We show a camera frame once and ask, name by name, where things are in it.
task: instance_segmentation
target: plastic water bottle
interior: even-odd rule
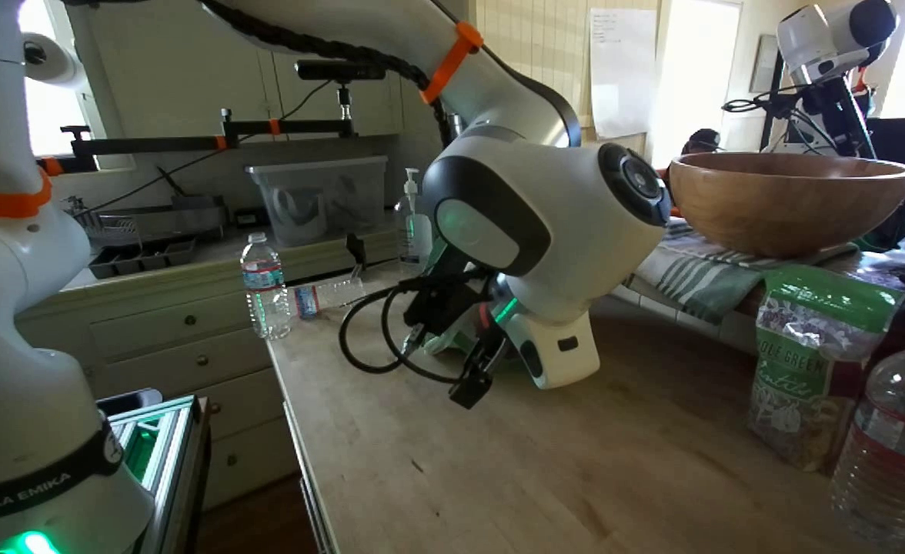
[[[905,547],[905,351],[880,360],[866,386],[832,478],[832,509],[870,546]]]
[[[417,206],[417,182],[412,165],[403,169],[403,249],[415,262],[415,270],[420,274],[432,257],[432,219]]]
[[[285,290],[278,251],[269,235],[250,235],[239,251],[239,279],[247,292],[247,314],[262,339],[285,331],[293,321],[293,296]]]

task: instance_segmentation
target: white cabinet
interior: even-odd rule
[[[285,478],[280,389],[250,330],[233,262],[62,292],[17,316],[30,346],[74,353],[95,398],[160,389],[210,399],[206,509]]]

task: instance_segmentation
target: black cable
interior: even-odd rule
[[[225,5],[219,0],[203,0],[203,5],[211,14],[219,14],[220,20],[229,20],[231,29],[236,29],[239,35],[255,36],[262,42],[295,50],[295,51],[315,51],[315,56],[322,56],[322,59],[349,59],[349,60],[369,63],[369,69],[388,69],[388,72],[412,79],[417,90],[428,87],[428,73],[420,69],[396,59],[396,56],[385,56],[378,50],[339,42],[339,40],[322,40],[322,36],[312,36],[312,35],[295,35],[288,29],[278,29],[272,20],[262,20],[262,19],[250,14],[250,13]]]
[[[283,93],[280,93],[280,77],[278,77],[278,60],[275,60],[275,56],[272,56],[272,73],[275,73],[278,111],[285,114],[285,102],[283,102]]]
[[[181,171],[181,169],[192,169],[192,165],[203,163],[203,160],[210,160],[210,158],[216,158],[216,153],[220,153],[220,151],[206,151],[203,158],[194,158],[194,160],[189,160],[189,163],[169,169],[165,176],[176,176],[176,171]],[[91,206],[91,210],[107,210],[107,206],[114,206],[114,204],[120,204],[120,201],[135,197],[139,192],[144,192],[144,188],[152,188],[152,185],[156,185],[156,182],[162,182],[162,171],[153,176],[153,177],[146,177],[146,182],[142,182],[139,188],[133,188],[133,192],[125,192],[125,195],[120,195],[120,197],[111,197],[111,201]]]
[[[353,321],[367,303],[382,302],[385,296],[392,296],[392,290],[395,290],[395,286],[364,296],[364,297],[359,297],[359,302],[341,316],[341,322],[339,322],[339,331],[335,331],[335,339],[339,339],[339,351],[341,351],[341,356],[349,356],[349,364],[357,366],[359,371],[395,371],[395,370],[399,366],[399,360],[392,360],[392,364],[385,364],[385,366],[364,364],[359,356],[353,356],[350,342],[349,342],[350,321]]]
[[[453,124],[450,124],[450,118],[446,118],[446,111],[444,111],[444,102],[434,102],[434,104],[432,104],[432,118],[434,118],[434,124],[436,124],[436,130],[439,130],[439,140],[444,140],[444,149],[453,145],[454,132],[453,132]]]
[[[312,90],[300,94],[300,102],[293,104],[293,111],[285,111],[285,114],[280,114],[280,118],[288,121],[293,114],[297,114],[297,111],[312,102],[312,94],[316,94],[316,93],[326,90],[329,84],[331,84],[331,79],[322,79],[322,84],[312,87]]]
[[[316,94],[316,93],[326,90],[329,84],[331,84],[331,79],[322,79],[322,84],[316,84],[315,90],[308,90],[308,93],[300,94],[300,102],[297,102],[293,111],[283,114],[283,121],[293,118],[293,114],[297,114],[297,111],[312,102],[312,94]],[[156,165],[156,176],[153,176],[153,177],[146,177],[146,182],[135,185],[133,192],[125,192],[125,195],[120,195],[120,197],[111,197],[111,201],[103,201],[103,204],[91,206],[91,210],[107,210],[107,206],[114,206],[114,204],[122,204],[122,201],[142,195],[144,188],[152,188],[152,185],[156,185],[156,182],[169,182],[169,188],[176,188],[179,195],[184,195],[184,192],[171,182],[171,176],[181,171],[181,169],[192,169],[192,165],[196,165],[196,163],[203,163],[203,160],[210,160],[210,158],[216,158],[216,153],[225,153],[225,151],[206,151],[203,158],[194,158],[194,160],[189,160],[189,163],[179,163],[176,169],[162,169],[162,165]]]
[[[412,356],[406,351],[396,347],[395,334],[392,334],[392,302],[406,292],[403,286],[392,286],[388,297],[385,297],[385,307],[382,307],[382,334],[388,342],[388,351],[395,353],[396,364],[403,364],[406,370],[412,370],[415,376],[425,376],[432,382],[446,382],[446,386],[454,386],[458,377],[450,377],[450,376],[436,376],[436,371],[428,371],[425,366],[412,364]]]

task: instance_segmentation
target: wooden bowl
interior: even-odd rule
[[[680,214],[709,239],[801,257],[874,232],[905,204],[905,165],[814,153],[693,153],[668,165]]]

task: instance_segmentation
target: wooden table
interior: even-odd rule
[[[593,331],[589,382],[535,390],[502,370],[475,410],[350,370],[331,321],[269,342],[335,552],[866,552],[826,478],[744,429],[753,356],[620,297],[593,303]],[[357,321],[353,346],[373,339]]]

